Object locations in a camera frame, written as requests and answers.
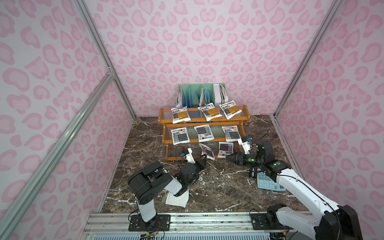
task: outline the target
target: aluminum frame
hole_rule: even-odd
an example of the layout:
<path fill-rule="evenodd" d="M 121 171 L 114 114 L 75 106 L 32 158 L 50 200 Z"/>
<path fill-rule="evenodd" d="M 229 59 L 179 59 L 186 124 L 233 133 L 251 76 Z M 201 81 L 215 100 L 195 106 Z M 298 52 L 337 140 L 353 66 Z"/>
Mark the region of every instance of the aluminum frame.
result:
<path fill-rule="evenodd" d="M 174 212 L 160 214 L 171 215 L 170 231 L 167 233 L 174 233 L 175 235 L 178 233 L 283 232 L 283 230 L 253 230 L 249 212 Z M 84 228 L 82 239 L 87 239 L 87 236 L 95 234 L 127 234 L 129 227 L 128 216 L 128 213 L 91 214 Z"/>
<path fill-rule="evenodd" d="M 92 37 L 93 41 L 95 42 L 97 49 L 100 52 L 100 56 L 103 59 L 105 66 L 107 67 L 108 70 L 110 70 L 112 72 L 112 74 L 116 75 L 116 78 L 114 79 L 114 81 L 116 83 L 116 86 L 118 87 L 118 90 L 119 90 L 119 93 L 123 99 L 123 102 L 125 103 L 125 105 L 129 109 L 129 113 L 131 114 L 131 117 L 132 118 L 136 117 L 136 114 L 133 111 L 131 103 L 129 102 L 129 99 L 128 99 L 128 97 L 127 97 L 127 95 L 126 95 L 126 93 L 125 93 L 125 91 L 121 85 L 120 79 L 116 74 L 116 70 L 113 67 L 111 59 L 108 56 L 106 48 L 105 48 L 103 42 L 101 41 L 101 37 L 100 37 L 99 32 L 97 31 L 97 28 L 96 28 L 96 26 L 92 20 L 92 16 L 88 10 L 86 3 L 84 2 L 84 0 L 73 0 L 73 1 L 74 1 L 75 5 L 78 9 L 79 14 L 81 15 L 81 17 L 84 20 L 84 23 L 87 26 L 87 29 L 88 29 L 89 33 L 91 34 L 91 37 Z"/>
<path fill-rule="evenodd" d="M 333 0 L 330 8 L 328 9 L 319 29 L 316 32 L 316 35 L 313 38 L 313 41 L 311 42 L 310 46 L 308 47 L 307 52 L 304 55 L 303 60 L 299 64 L 299 67 L 297 68 L 295 74 L 293 75 L 291 83 L 288 85 L 287 90 L 284 92 L 283 97 L 281 98 L 281 101 L 279 102 L 279 105 L 276 108 L 275 116 L 276 118 L 281 114 L 281 112 L 284 109 L 285 104 L 288 102 L 289 97 L 291 96 L 295 86 L 300 80 L 301 74 L 306 69 L 309 61 L 311 60 L 312 56 L 314 55 L 317 47 L 320 45 L 325 33 L 331 26 L 333 20 L 335 19 L 335 16 L 341 9 L 340 6 L 343 4 L 344 0 Z"/>
<path fill-rule="evenodd" d="M 302 179 L 304 179 L 306 182 L 308 182 L 308 178 L 305 175 L 305 171 L 302 168 L 299 160 L 296 158 L 296 154 L 293 151 L 293 148 L 292 148 L 291 144 L 289 143 L 289 141 L 288 141 L 288 139 L 287 139 L 287 137 L 286 137 L 286 135 L 284 133 L 283 128 L 280 126 L 280 124 L 277 121 L 277 119 L 275 118 L 275 116 L 270 115 L 270 118 L 271 118 L 273 126 L 276 129 L 277 135 L 279 136 L 280 142 L 283 145 L 285 153 L 287 154 L 287 157 L 288 157 L 288 160 L 289 160 L 291 166 L 293 167 L 293 169 L 296 171 L 296 173 Z"/>
<path fill-rule="evenodd" d="M 94 107 L 99 102 L 109 84 L 115 78 L 116 77 L 110 72 L 104 76 L 101 83 L 96 87 L 92 95 L 87 99 L 87 101 L 79 110 L 78 114 L 68 125 L 63 135 L 56 142 L 51 152 L 44 158 L 39 168 L 32 175 L 21 193 L 11 204 L 0 222 L 0 240 L 6 240 L 11 236 L 20 220 L 44 186 L 48 177 L 51 175 L 56 165 L 64 156 L 76 134 L 79 132 L 84 122 L 87 120 Z"/>

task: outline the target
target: calculator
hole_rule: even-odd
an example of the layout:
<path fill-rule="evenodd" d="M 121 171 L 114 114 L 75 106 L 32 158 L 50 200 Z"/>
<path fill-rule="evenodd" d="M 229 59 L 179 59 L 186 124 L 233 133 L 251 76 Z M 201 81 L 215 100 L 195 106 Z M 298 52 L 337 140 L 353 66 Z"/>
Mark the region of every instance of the calculator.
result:
<path fill-rule="evenodd" d="M 274 182 L 270 177 L 266 176 L 263 172 L 257 174 L 257 186 L 260 189 L 272 190 L 272 191 L 286 191 L 285 187 L 281 186 L 277 182 Z"/>

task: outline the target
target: brown marble surface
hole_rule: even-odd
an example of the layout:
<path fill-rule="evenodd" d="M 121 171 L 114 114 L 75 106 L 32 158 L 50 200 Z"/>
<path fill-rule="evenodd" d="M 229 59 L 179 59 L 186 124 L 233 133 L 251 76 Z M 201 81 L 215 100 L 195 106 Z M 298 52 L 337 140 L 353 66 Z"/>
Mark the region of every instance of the brown marble surface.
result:
<path fill-rule="evenodd" d="M 172 175 L 178 172 L 177 161 L 165 161 L 166 146 L 162 144 L 162 129 L 155 117 L 135 120 L 102 213 L 128 213 L 136 209 L 133 193 L 128 189 L 126 180 L 137 170 L 159 161 Z M 271 141 L 276 158 L 288 162 L 269 116 L 251 116 L 250 121 L 244 122 L 245 133 L 253 139 L 260 138 L 269 129 L 270 132 L 265 138 Z M 201 152 L 198 144 L 191 146 L 195 148 L 194 152 Z M 237 166 L 226 159 L 209 160 L 207 168 L 200 172 L 200 179 L 189 187 L 186 208 L 166 205 L 166 197 L 167 192 L 163 191 L 154 199 L 158 212 L 249 211 L 252 208 L 265 211 L 268 206 L 280 202 L 294 210 L 307 210 L 288 191 L 272 192 L 259 189 L 256 179 L 248 177 L 248 167 Z"/>

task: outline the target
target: black cable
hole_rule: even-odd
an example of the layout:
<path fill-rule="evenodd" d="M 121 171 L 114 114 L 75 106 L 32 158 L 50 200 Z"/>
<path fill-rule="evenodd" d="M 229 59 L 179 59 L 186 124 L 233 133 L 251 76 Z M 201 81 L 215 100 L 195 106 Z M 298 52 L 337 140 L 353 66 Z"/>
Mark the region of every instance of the black cable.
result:
<path fill-rule="evenodd" d="M 131 220 L 130 220 L 131 214 L 134 213 L 134 212 L 136 212 L 136 211 L 138 211 L 138 210 L 139 210 L 139 209 L 135 209 L 135 210 L 133 210 L 133 212 L 131 212 L 131 213 L 128 215 L 128 221 L 129 221 L 131 224 L 133 224 L 133 223 L 131 222 Z"/>
<path fill-rule="evenodd" d="M 288 240 L 291 240 L 291 238 L 296 234 L 296 233 L 298 233 L 299 231 L 297 231 L 297 232 L 295 232 L 294 234 L 292 234 L 292 236 L 291 237 L 289 237 L 289 239 Z"/>
<path fill-rule="evenodd" d="M 160 239 L 160 240 L 163 240 L 164 236 L 166 235 L 166 232 L 164 231 L 164 229 L 160 228 L 162 231 L 163 231 L 163 237 Z"/>
<path fill-rule="evenodd" d="M 153 176 L 151 179 L 149 179 L 149 180 L 146 181 L 143 185 L 141 185 L 141 187 L 140 187 L 139 190 L 136 192 L 136 194 L 139 193 L 140 189 L 141 189 L 144 185 L 146 185 L 148 182 L 150 182 L 150 181 L 153 180 L 155 177 L 157 177 L 158 175 L 160 175 L 161 172 L 162 172 L 162 170 L 159 170 L 159 172 L 158 172 L 155 176 Z"/>
<path fill-rule="evenodd" d="M 251 211 L 252 211 L 252 210 L 254 210 L 254 211 L 256 211 L 258 214 L 260 214 L 258 210 L 256 210 L 256 209 L 251 209 L 251 210 L 249 210 L 249 215 L 251 215 Z"/>
<path fill-rule="evenodd" d="M 267 133 L 269 133 L 269 131 L 271 131 L 271 129 L 268 129 L 268 131 L 267 131 L 261 138 L 265 137 L 265 135 L 266 135 Z"/>
<path fill-rule="evenodd" d="M 184 148 L 183 146 L 181 146 L 181 145 L 177 145 L 176 148 L 175 148 L 175 158 L 176 158 L 177 164 L 179 165 L 179 169 L 181 169 L 181 167 L 180 167 L 180 163 L 179 163 L 179 161 L 177 160 L 177 154 L 176 154 L 177 147 L 182 147 L 183 150 L 184 150 L 184 153 L 185 153 L 185 148 Z"/>

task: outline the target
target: paper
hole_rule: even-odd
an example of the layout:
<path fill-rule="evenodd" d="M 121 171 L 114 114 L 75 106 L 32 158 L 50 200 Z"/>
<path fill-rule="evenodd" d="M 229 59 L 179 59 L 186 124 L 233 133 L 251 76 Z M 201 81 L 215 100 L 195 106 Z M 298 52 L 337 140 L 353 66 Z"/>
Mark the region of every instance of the paper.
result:
<path fill-rule="evenodd" d="M 205 95 L 205 103 L 206 103 L 206 105 L 210 104 L 211 101 L 209 99 L 209 91 L 208 90 L 204 90 L 204 95 Z"/>
<path fill-rule="evenodd" d="M 207 119 L 207 122 L 214 118 L 222 117 L 218 110 L 215 108 L 213 103 L 208 104 L 207 106 L 204 107 L 198 107 L 203 113 L 205 118 Z"/>
<path fill-rule="evenodd" d="M 226 142 L 237 142 L 237 140 L 240 138 L 240 134 L 237 129 L 237 126 L 231 126 L 231 127 L 222 126 L 222 128 L 225 133 Z"/>
<path fill-rule="evenodd" d="M 210 147 L 201 143 L 199 143 L 199 146 L 201 147 L 201 150 L 202 150 L 201 155 L 207 154 L 208 159 L 215 160 L 215 154 L 213 153 Z"/>
<path fill-rule="evenodd" d="M 204 88 L 201 87 L 200 90 L 200 99 L 199 99 L 199 107 L 205 106 L 205 94 L 204 94 Z"/>
<path fill-rule="evenodd" d="M 218 83 L 214 83 L 214 100 L 215 106 L 218 107 L 221 104 L 220 85 Z"/>
<path fill-rule="evenodd" d="M 172 134 L 173 145 L 190 142 L 186 127 L 172 129 L 170 132 Z"/>
<path fill-rule="evenodd" d="M 220 85 L 220 90 L 221 90 L 221 93 L 222 93 L 221 104 L 227 103 L 229 98 L 228 98 L 228 95 L 227 95 L 227 91 L 225 90 L 225 87 Z"/>
<path fill-rule="evenodd" d="M 241 113 L 241 110 L 233 100 L 228 103 L 220 104 L 220 108 L 223 109 L 227 119 L 231 119 L 236 114 Z"/>
<path fill-rule="evenodd" d="M 220 158 L 225 158 L 227 155 L 233 153 L 233 143 L 232 142 L 219 142 L 218 143 L 218 154 Z"/>
<path fill-rule="evenodd" d="M 192 95 L 192 106 L 191 108 L 197 108 L 199 106 L 199 94 L 197 91 L 193 91 Z"/>
<path fill-rule="evenodd" d="M 197 132 L 199 142 L 206 142 L 215 139 L 209 125 L 201 125 L 194 127 Z"/>
<path fill-rule="evenodd" d="M 187 189 L 183 194 L 178 197 L 175 197 L 170 192 L 168 192 L 166 204 L 185 208 L 187 206 L 188 200 L 189 189 Z"/>
<path fill-rule="evenodd" d="M 171 108 L 172 111 L 172 123 L 178 123 L 182 121 L 191 121 L 191 118 L 189 117 L 187 107 L 182 107 L 182 108 Z"/>
<path fill-rule="evenodd" d="M 183 96 L 183 90 L 181 89 L 181 86 L 179 85 L 179 88 L 177 90 L 177 99 L 176 99 L 176 107 L 175 108 L 182 108 L 183 106 L 183 101 L 184 101 L 184 96 Z"/>

